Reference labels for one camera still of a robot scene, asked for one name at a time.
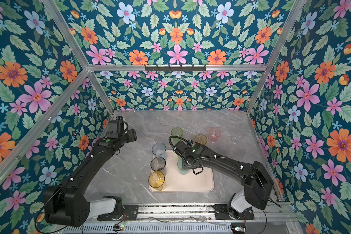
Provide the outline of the beige plastic tray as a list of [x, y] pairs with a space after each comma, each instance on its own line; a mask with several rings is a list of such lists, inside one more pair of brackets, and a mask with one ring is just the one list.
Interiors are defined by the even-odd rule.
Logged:
[[167, 150], [165, 186], [162, 191], [156, 191], [149, 186], [154, 193], [183, 193], [183, 192], [211, 192], [214, 189], [213, 171], [204, 168], [202, 173], [196, 175], [192, 170], [186, 175], [181, 175], [177, 168], [180, 157], [173, 151]]

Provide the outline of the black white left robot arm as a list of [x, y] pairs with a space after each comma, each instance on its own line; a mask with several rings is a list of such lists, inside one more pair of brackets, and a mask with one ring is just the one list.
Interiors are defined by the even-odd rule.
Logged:
[[74, 172], [58, 186], [50, 186], [43, 194], [45, 220], [49, 224], [80, 227], [86, 220], [108, 215], [112, 218], [122, 218], [124, 207], [122, 199], [107, 196], [96, 201], [87, 201], [84, 197], [90, 182], [100, 168], [120, 148], [137, 140], [134, 129], [122, 134], [108, 133], [100, 138], [92, 148], [91, 153], [74, 170]]

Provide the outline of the grey tall glass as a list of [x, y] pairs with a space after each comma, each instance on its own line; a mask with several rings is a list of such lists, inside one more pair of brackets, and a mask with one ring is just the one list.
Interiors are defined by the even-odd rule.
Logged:
[[154, 172], [162, 172], [166, 174], [166, 160], [163, 157], [155, 157], [150, 163], [150, 167]]

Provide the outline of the teal short glass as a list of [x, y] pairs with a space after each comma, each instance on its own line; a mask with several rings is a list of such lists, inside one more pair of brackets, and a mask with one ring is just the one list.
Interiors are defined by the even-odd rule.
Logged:
[[178, 168], [178, 171], [181, 175], [186, 175], [189, 173], [189, 169], [183, 169], [183, 164], [182, 164], [182, 159], [179, 158], [178, 159], [178, 162], [177, 162], [177, 168]]

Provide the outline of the green short glass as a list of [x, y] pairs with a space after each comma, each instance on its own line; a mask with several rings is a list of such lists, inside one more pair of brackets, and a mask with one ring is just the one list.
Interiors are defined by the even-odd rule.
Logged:
[[183, 136], [183, 129], [180, 127], [175, 127], [171, 130], [172, 141], [180, 141], [180, 137]]

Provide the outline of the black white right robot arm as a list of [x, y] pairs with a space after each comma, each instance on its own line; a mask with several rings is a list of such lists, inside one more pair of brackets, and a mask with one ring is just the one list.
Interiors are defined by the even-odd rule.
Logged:
[[199, 143], [179, 142], [173, 152], [181, 157], [184, 169], [210, 168], [233, 178], [243, 186], [243, 190], [234, 194], [226, 205], [230, 215], [243, 214], [249, 208], [262, 211], [266, 209], [274, 181], [261, 162], [236, 161]]

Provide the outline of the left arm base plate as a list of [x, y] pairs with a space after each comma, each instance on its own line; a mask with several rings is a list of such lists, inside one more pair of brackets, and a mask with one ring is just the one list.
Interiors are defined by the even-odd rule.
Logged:
[[138, 205], [122, 205], [119, 204], [108, 214], [99, 215], [98, 221], [132, 221], [136, 220], [138, 215]]

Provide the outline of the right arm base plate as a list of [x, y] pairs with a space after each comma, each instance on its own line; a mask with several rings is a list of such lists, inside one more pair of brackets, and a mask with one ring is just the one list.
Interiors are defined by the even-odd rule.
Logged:
[[212, 208], [217, 220], [254, 220], [254, 213], [251, 207], [242, 213], [235, 211], [233, 208], [228, 208], [227, 204], [215, 204]]

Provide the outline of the clear short glass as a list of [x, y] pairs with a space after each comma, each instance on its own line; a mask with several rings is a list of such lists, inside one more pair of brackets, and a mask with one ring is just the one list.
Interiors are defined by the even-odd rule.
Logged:
[[239, 145], [240, 144], [240, 136], [238, 136], [238, 135], [232, 136], [232, 143], [234, 145]]

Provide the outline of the blue tall glass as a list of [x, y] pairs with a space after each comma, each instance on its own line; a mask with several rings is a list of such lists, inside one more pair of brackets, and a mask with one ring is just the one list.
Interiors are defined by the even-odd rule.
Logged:
[[160, 142], [154, 144], [152, 147], [152, 153], [156, 157], [165, 158], [166, 150], [167, 150], [166, 145], [164, 143], [160, 143]]

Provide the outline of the yellow tall glass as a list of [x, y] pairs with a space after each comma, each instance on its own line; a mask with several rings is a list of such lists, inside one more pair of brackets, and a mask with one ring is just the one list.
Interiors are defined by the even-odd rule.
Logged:
[[165, 175], [160, 171], [154, 171], [150, 174], [148, 183], [152, 189], [162, 191], [165, 186]]

